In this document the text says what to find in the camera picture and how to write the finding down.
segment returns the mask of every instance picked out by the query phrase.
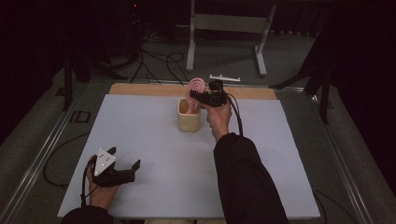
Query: white stand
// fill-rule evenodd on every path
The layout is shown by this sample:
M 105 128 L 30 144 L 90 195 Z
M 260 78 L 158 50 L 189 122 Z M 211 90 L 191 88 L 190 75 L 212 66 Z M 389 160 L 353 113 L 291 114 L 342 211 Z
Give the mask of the white stand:
M 260 75 L 266 76 L 264 59 L 262 57 L 262 49 L 265 40 L 267 39 L 271 22 L 275 14 L 276 6 L 272 5 L 267 18 L 253 18 L 253 17 L 235 17 L 224 15 L 210 15 L 210 14 L 195 14 L 195 0 L 191 0 L 191 19 L 190 19 L 190 44 L 189 52 L 187 54 L 187 71 L 193 70 L 195 41 L 194 30 L 221 30 L 221 31 L 236 31 L 262 34 L 262 42 L 255 47 L 257 64 L 259 66 Z

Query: equipment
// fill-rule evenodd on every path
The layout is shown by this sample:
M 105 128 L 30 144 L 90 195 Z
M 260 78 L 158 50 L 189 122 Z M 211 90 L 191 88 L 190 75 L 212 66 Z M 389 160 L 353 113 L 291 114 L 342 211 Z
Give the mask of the equipment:
M 85 176 L 87 175 L 90 165 L 94 167 L 92 182 L 101 188 L 111 188 L 113 186 L 134 182 L 134 173 L 140 168 L 140 160 L 134 163 L 130 170 L 117 171 L 114 169 L 116 165 L 116 148 L 113 147 L 108 151 L 99 150 L 98 155 L 91 157 L 84 170 L 82 177 L 82 192 L 81 192 L 81 206 L 85 206 L 86 197 L 90 195 L 93 190 L 85 195 Z
M 209 82 L 210 91 L 198 92 L 190 90 L 190 97 L 199 101 L 201 104 L 219 107 L 227 103 L 227 93 L 223 89 L 221 80 Z

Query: white device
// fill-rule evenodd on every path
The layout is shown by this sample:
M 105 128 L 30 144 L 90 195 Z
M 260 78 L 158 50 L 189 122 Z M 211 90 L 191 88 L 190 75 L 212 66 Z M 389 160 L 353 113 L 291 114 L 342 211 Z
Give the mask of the white device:
M 109 154 L 108 152 L 100 149 L 96 159 L 95 171 L 93 174 L 99 176 L 105 169 L 116 161 L 116 157 Z
M 210 74 L 209 78 L 213 79 L 220 79 L 220 80 L 226 80 L 226 81 L 241 81 L 241 78 L 233 78 L 233 77 L 224 77 L 223 75 L 220 75 L 219 77 L 213 77 L 212 74 Z

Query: metal frame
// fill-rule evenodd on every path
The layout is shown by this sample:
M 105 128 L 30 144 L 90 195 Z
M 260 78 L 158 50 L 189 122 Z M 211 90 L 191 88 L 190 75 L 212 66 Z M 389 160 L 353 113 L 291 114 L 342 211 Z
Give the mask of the metal frame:
M 344 183 L 344 187 L 346 188 L 346 193 L 349 197 L 350 202 L 356 212 L 356 216 L 361 224 L 371 224 L 374 223 L 373 219 L 368 211 L 368 208 L 361 197 L 361 191 L 359 190 L 358 184 L 355 182 L 352 173 L 350 173 L 347 168 L 347 163 L 345 162 L 341 150 L 337 145 L 334 136 L 332 135 L 332 131 L 329 126 L 324 123 L 319 114 L 318 108 L 319 102 L 316 96 L 312 97 L 311 107 L 314 110 L 315 119 L 318 123 L 320 123 L 323 132 L 326 135 L 326 138 L 330 144 L 330 153 L 332 154 L 332 159 L 334 161 L 335 167 L 338 170 L 338 173 L 341 177 L 341 180 Z
M 211 14 L 195 14 L 195 0 L 191 0 L 191 16 L 190 16 L 190 44 L 187 54 L 186 70 L 192 71 L 194 66 L 195 54 L 195 29 L 203 30 L 221 30 L 236 31 L 262 34 L 262 41 L 259 46 L 255 46 L 255 54 L 257 65 L 261 76 L 267 75 L 264 58 L 262 57 L 262 49 L 270 31 L 272 19 L 274 17 L 276 5 L 272 5 L 267 18 L 253 17 L 236 17 Z
M 26 200 L 28 194 L 30 193 L 30 190 L 32 189 L 33 185 L 35 184 L 35 181 L 40 175 L 44 167 L 44 164 L 46 163 L 46 160 L 50 156 L 50 153 L 55 148 L 58 139 L 63 133 L 64 127 L 67 125 L 68 121 L 70 120 L 76 101 L 82 95 L 86 87 L 87 84 L 78 84 L 77 91 L 75 93 L 76 100 L 71 102 L 68 110 L 61 114 L 55 126 L 53 127 L 51 133 L 49 134 L 46 142 L 43 144 L 43 147 L 40 149 L 38 154 L 35 156 L 33 162 L 27 168 L 17 189 L 15 189 L 10 200 L 7 202 L 7 205 L 1 211 L 0 223 L 3 224 L 13 223 L 15 216 L 20 211 L 24 201 Z

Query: beige cup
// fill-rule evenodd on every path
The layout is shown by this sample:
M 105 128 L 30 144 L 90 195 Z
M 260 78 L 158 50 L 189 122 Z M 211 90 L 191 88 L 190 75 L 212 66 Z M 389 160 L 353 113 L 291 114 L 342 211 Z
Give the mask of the beige cup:
M 197 132 L 201 127 L 201 107 L 192 110 L 192 113 L 186 114 L 189 104 L 185 99 L 178 101 L 177 107 L 177 124 L 178 129 L 182 132 Z

